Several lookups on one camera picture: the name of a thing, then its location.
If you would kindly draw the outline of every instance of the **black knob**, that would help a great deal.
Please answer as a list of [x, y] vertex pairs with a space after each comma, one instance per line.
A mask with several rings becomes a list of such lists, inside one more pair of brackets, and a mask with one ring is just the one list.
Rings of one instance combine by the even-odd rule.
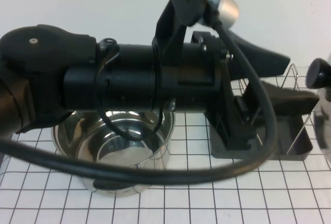
[[316, 58], [309, 66], [306, 76], [307, 88], [324, 88], [331, 86], [331, 66], [327, 61]]

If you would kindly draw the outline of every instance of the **bolt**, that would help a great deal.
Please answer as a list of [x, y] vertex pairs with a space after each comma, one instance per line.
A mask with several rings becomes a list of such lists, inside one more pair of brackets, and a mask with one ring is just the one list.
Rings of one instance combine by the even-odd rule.
[[36, 44], [36, 43], [38, 43], [38, 39], [32, 38], [32, 39], [29, 40], [29, 42], [31, 44]]
[[227, 59], [227, 61], [231, 61], [233, 59], [233, 54], [228, 52], [225, 58]]

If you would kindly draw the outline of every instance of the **stainless steel bowl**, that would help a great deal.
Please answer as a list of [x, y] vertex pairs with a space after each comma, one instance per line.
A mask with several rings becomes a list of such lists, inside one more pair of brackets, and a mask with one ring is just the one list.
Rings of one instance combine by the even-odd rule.
[[[150, 133], [158, 122], [158, 113], [107, 112], [120, 129], [139, 137]], [[126, 140], [111, 131], [96, 112], [74, 112], [52, 130], [56, 148], [65, 156], [94, 163], [164, 170], [169, 160], [169, 139], [175, 125], [174, 113], [164, 113], [157, 133], [143, 141]], [[148, 185], [122, 184], [83, 178], [85, 187], [102, 195], [130, 196], [148, 189]]]

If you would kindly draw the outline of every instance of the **black power cord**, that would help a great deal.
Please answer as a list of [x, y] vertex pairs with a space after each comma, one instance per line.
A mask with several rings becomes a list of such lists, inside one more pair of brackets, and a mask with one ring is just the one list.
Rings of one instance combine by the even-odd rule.
[[237, 44], [231, 39], [228, 32], [224, 30], [222, 23], [218, 20], [218, 16], [214, 15], [212, 20], [215, 20], [212, 21], [212, 27], [217, 31], [224, 44], [234, 55], [234, 59], [237, 59], [240, 62], [242, 69], [246, 72], [247, 78], [253, 86], [256, 95], [259, 96], [261, 109], [266, 120], [266, 139], [263, 147], [255, 154], [255, 156], [251, 156], [246, 160], [242, 160], [229, 166], [211, 170], [155, 171], [141, 169], [137, 170], [75, 160], [53, 155], [41, 150], [36, 150], [29, 146], [8, 140], [0, 140], [0, 151], [13, 157], [23, 159], [27, 162], [35, 163], [37, 165], [52, 168], [65, 173], [93, 178], [96, 180], [117, 181], [119, 183], [158, 185], [200, 184], [224, 180], [252, 171], [267, 160], [276, 148], [276, 116], [263, 85], [261, 84], [254, 69], [247, 61], [245, 55], [239, 49]]
[[127, 132], [127, 131], [125, 132], [125, 131], [121, 130], [108, 118], [108, 116], [106, 115], [106, 112], [104, 111], [103, 104], [101, 104], [98, 99], [96, 81], [97, 81], [97, 77], [99, 76], [99, 74], [103, 71], [105, 65], [111, 64], [113, 61], [115, 61], [118, 58], [119, 52], [114, 53], [114, 51], [116, 50], [116, 47], [117, 47], [117, 42], [115, 39], [111, 39], [111, 38], [103, 39], [100, 43], [103, 46], [103, 48], [105, 49], [104, 53], [106, 55], [102, 59], [101, 63], [99, 63], [99, 66], [93, 77], [93, 86], [94, 86], [93, 95], [94, 95], [94, 101], [96, 103], [96, 110], [97, 110], [99, 116], [101, 117], [101, 119], [103, 120], [103, 122], [106, 124], [106, 126], [110, 130], [112, 130], [114, 133], [116, 133], [117, 135], [121, 136], [124, 139], [131, 140], [131, 141], [146, 140], [150, 136], [154, 135], [160, 129], [160, 127], [162, 125], [162, 121], [163, 121], [163, 107], [160, 108], [159, 119], [158, 119], [158, 122], [157, 122], [156, 126], [154, 127], [153, 131], [147, 135], [140, 136], [140, 137], [132, 136], [129, 134], [129, 132]]

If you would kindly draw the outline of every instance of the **white grid surface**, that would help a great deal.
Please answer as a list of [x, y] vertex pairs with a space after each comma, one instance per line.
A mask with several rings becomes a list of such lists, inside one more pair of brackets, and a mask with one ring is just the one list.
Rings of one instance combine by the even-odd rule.
[[[306, 74], [306, 68], [298, 70]], [[276, 84], [281, 80], [268, 79]], [[238, 86], [233, 82], [234, 92], [240, 94]], [[299, 77], [298, 86], [305, 87], [304, 77]], [[329, 224], [330, 165], [318, 147], [311, 120], [306, 129], [314, 148], [305, 161], [267, 161], [226, 181], [153, 186], [126, 198], [99, 196], [75, 176], [5, 156], [0, 168], [0, 224]], [[209, 154], [209, 137], [203, 114], [177, 113], [168, 168], [233, 163]], [[13, 140], [55, 153], [50, 129], [14, 135]]]

